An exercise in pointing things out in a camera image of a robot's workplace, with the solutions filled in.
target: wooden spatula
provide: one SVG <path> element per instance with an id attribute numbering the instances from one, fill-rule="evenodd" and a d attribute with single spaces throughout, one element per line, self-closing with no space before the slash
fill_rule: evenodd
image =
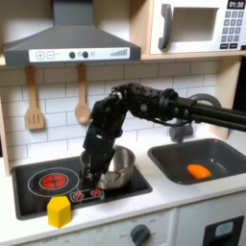
<path id="1" fill-rule="evenodd" d="M 86 67 L 82 64 L 77 66 L 79 75 L 79 104 L 76 107 L 76 117 L 80 123 L 87 123 L 90 112 L 86 104 Z"/>
<path id="2" fill-rule="evenodd" d="M 37 107 L 37 98 L 35 90 L 35 68 L 33 66 L 26 66 L 25 72 L 27 76 L 27 84 L 29 90 L 29 109 L 25 115 L 26 128 L 41 129 L 44 126 L 43 115 Z"/>

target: microwave keypad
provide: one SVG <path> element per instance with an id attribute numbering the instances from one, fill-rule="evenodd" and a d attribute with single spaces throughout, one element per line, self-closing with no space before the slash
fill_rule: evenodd
<path id="1" fill-rule="evenodd" d="M 220 49 L 237 49 L 243 16 L 243 11 L 226 11 Z"/>

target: microwave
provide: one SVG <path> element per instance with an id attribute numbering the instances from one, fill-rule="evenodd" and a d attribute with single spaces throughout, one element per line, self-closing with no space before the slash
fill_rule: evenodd
<path id="1" fill-rule="evenodd" d="M 245 48 L 245 0 L 154 0 L 153 5 L 151 54 Z"/>

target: yellow block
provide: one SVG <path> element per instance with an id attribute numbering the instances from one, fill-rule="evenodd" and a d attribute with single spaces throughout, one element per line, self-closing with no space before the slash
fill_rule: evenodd
<path id="1" fill-rule="evenodd" d="M 71 205 L 66 196 L 53 197 L 48 206 L 49 225 L 61 228 L 71 221 Z"/>

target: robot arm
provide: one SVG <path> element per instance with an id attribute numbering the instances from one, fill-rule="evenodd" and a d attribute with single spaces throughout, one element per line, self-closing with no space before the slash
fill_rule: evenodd
<path id="1" fill-rule="evenodd" d="M 197 104 L 179 97 L 173 89 L 157 90 L 140 84 L 127 84 L 112 89 L 104 100 L 96 102 L 91 114 L 84 148 L 90 155 L 86 167 L 88 186 L 97 186 L 114 155 L 115 140 L 122 135 L 122 125 L 127 112 L 164 126 L 180 127 L 192 121 L 210 123 L 246 132 L 246 114 Z M 178 118 L 182 125 L 170 125 L 166 121 Z"/>

